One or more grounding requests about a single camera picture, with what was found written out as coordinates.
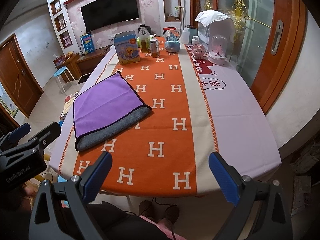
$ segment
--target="black pants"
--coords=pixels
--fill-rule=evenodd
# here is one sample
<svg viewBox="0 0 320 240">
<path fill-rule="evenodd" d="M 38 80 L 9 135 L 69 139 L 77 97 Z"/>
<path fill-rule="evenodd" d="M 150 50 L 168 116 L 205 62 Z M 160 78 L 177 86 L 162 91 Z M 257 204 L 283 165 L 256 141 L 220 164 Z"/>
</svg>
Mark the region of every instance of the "black pants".
<svg viewBox="0 0 320 240">
<path fill-rule="evenodd" d="M 89 204 L 87 207 L 109 240 L 168 240 L 156 225 L 138 216 L 128 215 L 110 203 Z M 0 239 L 28 240 L 30 216 L 27 213 L 22 215 L 0 210 Z M 63 208 L 63 218 L 67 226 L 66 233 L 74 239 L 83 240 L 69 208 Z"/>
</svg>

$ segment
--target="dining table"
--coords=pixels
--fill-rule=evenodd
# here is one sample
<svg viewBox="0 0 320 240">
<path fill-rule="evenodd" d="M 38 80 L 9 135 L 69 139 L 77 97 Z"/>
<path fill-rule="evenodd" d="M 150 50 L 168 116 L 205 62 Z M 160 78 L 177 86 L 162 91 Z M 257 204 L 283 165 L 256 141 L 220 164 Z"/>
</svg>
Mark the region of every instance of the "dining table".
<svg viewBox="0 0 320 240">
<path fill-rule="evenodd" d="M 152 109 L 144 119 L 96 146 L 77 152 L 71 107 L 49 165 L 63 178 L 81 175 L 101 153 L 112 155 L 102 184 L 107 194 L 182 197 L 219 190 L 209 155 L 219 152 L 241 175 L 268 178 L 281 164 L 275 138 L 257 100 L 228 61 L 196 59 L 190 45 L 120 65 L 115 47 L 101 60 L 79 94 L 119 72 Z"/>
</svg>

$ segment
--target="microfiber cloth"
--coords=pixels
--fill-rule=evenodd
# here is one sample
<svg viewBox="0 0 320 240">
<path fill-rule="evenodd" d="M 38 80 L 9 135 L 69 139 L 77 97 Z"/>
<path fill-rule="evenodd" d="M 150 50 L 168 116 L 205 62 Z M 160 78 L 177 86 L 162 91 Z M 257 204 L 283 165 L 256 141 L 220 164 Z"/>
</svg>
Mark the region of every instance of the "microfiber cloth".
<svg viewBox="0 0 320 240">
<path fill-rule="evenodd" d="M 78 95 L 73 102 L 77 151 L 89 149 L 136 124 L 151 112 L 116 72 Z"/>
</svg>

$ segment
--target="television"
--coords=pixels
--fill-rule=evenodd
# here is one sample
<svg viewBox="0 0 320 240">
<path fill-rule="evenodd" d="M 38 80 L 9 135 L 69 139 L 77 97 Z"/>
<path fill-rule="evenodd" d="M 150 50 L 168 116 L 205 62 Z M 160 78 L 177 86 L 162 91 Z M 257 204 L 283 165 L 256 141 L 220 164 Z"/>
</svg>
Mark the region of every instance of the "television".
<svg viewBox="0 0 320 240">
<path fill-rule="evenodd" d="M 96 0 L 81 7 L 87 32 L 139 18 L 137 0 Z"/>
</svg>

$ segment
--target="snow globe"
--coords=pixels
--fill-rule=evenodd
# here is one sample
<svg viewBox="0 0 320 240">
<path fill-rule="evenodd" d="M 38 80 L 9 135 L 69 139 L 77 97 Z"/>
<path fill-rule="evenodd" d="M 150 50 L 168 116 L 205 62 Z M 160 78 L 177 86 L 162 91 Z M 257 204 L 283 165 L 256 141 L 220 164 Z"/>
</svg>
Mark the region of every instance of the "snow globe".
<svg viewBox="0 0 320 240">
<path fill-rule="evenodd" d="M 180 35 L 176 30 L 167 30 L 164 33 L 164 48 L 167 52 L 178 52 L 180 50 Z"/>
<path fill-rule="evenodd" d="M 215 65 L 223 65 L 226 59 L 228 40 L 222 35 L 214 35 L 212 38 L 212 50 L 208 53 L 208 60 Z"/>
</svg>

